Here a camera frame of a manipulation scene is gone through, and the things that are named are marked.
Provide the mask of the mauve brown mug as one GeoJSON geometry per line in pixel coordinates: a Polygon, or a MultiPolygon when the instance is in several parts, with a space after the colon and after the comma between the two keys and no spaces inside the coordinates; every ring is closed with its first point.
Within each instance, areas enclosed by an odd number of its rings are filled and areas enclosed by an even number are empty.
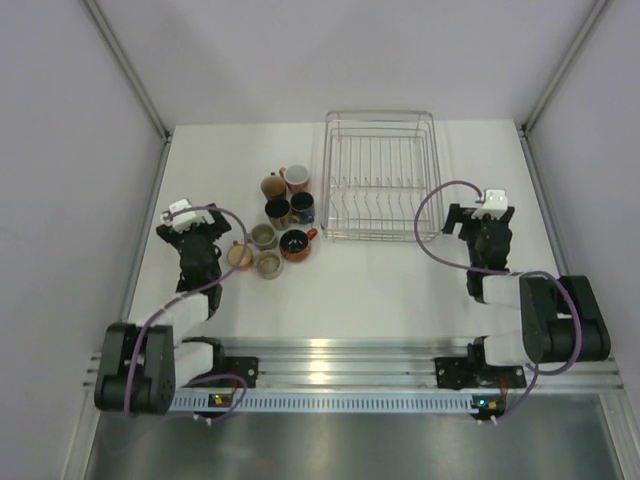
{"type": "Polygon", "coordinates": [[[277,173],[271,172],[260,184],[262,194],[267,200],[285,198],[287,196],[287,184],[277,173]]]}

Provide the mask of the metal wire dish rack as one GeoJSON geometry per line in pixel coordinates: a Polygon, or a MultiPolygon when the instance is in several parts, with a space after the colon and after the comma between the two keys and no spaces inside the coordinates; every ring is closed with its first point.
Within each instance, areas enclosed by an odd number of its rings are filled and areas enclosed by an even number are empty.
{"type": "Polygon", "coordinates": [[[425,110],[343,109],[325,117],[323,233],[335,240],[423,242],[444,226],[433,115],[425,110]]]}

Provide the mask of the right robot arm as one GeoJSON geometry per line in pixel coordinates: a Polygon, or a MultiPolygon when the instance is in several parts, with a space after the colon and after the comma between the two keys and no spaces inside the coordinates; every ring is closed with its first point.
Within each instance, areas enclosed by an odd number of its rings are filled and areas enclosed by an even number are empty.
{"type": "Polygon", "coordinates": [[[468,294],[478,303],[508,306],[520,314],[514,332],[487,338],[485,351],[467,361],[468,376],[482,386],[499,379],[504,365],[568,361],[576,343],[574,314],[582,332],[577,360],[604,361],[611,353],[609,332],[586,276],[565,275],[552,281],[509,270],[513,238],[509,222],[514,213],[508,207],[494,217],[452,204],[443,227],[451,235],[456,225],[461,226],[458,238],[466,244],[471,267],[466,273],[468,294]]]}

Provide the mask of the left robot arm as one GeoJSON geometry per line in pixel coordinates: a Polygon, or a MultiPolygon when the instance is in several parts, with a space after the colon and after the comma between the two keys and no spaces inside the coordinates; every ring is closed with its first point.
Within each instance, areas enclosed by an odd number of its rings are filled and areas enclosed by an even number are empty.
{"type": "Polygon", "coordinates": [[[162,213],[156,234],[179,256],[175,296],[142,324],[116,322],[104,336],[94,405],[103,412],[163,415],[176,387],[175,348],[187,320],[208,320],[226,278],[217,240],[231,230],[225,209],[182,199],[162,213]]]}

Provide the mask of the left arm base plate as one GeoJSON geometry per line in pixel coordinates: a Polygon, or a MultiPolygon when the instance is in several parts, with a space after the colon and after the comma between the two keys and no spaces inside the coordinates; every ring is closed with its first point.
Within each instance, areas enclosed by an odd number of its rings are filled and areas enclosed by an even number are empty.
{"type": "Polygon", "coordinates": [[[260,359],[256,356],[225,356],[214,361],[212,375],[234,374],[241,377],[252,389],[259,376],[260,359]]]}

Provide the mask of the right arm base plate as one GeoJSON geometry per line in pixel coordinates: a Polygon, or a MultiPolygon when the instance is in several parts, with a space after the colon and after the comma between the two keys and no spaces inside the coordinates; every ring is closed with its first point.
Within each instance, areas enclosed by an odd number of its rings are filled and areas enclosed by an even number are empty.
{"type": "Polygon", "coordinates": [[[527,386],[523,370],[518,366],[489,366],[467,357],[434,359],[436,385],[439,389],[522,389],[527,386]]]}

